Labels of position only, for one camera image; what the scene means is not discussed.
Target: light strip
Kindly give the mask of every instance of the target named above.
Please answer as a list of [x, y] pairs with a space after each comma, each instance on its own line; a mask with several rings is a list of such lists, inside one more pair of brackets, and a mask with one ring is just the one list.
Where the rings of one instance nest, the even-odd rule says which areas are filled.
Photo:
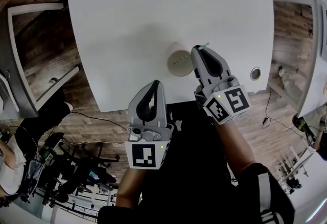
[[309, 222], [317, 214], [317, 212], [321, 209], [321, 207], [325, 204], [326, 201], [327, 201], [327, 198], [325, 198], [322, 201], [322, 203], [319, 205], [319, 207], [312, 213], [312, 215], [307, 219], [306, 222]]

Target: white cup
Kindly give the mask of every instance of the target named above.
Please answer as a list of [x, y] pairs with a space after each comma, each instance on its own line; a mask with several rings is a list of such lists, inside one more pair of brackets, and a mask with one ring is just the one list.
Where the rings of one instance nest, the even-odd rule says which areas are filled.
[[167, 68], [175, 76], [186, 76], [193, 70], [190, 52], [180, 43], [172, 43], [167, 50]]

